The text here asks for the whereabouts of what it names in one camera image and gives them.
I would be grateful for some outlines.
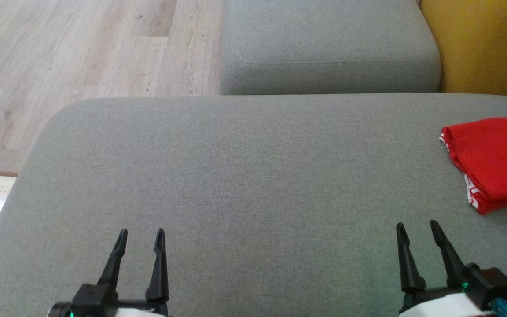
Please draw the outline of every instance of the floor plank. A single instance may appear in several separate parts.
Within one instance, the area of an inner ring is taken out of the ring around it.
[[[67,104],[218,93],[222,0],[0,0],[0,170]]]

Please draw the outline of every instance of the yellow cushion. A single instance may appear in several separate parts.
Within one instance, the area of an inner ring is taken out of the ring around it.
[[[441,92],[507,95],[507,0],[422,0],[443,66]]]

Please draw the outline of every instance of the gray upholstery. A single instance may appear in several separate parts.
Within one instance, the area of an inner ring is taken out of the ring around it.
[[[437,92],[414,0],[226,0],[223,94]]]
[[[430,286],[437,219],[463,261],[507,273],[507,208],[483,217],[438,140],[507,116],[452,94],[87,100],[38,138],[0,217],[0,316],[44,316],[101,274],[142,298],[167,234],[175,317],[396,316],[403,221]]]

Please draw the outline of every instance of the gray sofa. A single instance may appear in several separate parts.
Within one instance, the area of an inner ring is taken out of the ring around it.
[[[429,286],[428,223],[507,274],[507,208],[480,216],[438,137],[507,116],[459,94],[87,100],[60,111],[0,216],[0,316],[45,316],[96,282],[129,229],[118,292],[143,297],[167,234],[170,314],[396,316],[395,225]]]
[[[435,40],[414,0],[226,0],[223,94],[437,92]]]

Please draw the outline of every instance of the folded red fabric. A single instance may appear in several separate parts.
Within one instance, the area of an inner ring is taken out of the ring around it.
[[[447,126],[439,139],[465,175],[467,198],[480,214],[507,206],[507,118]]]

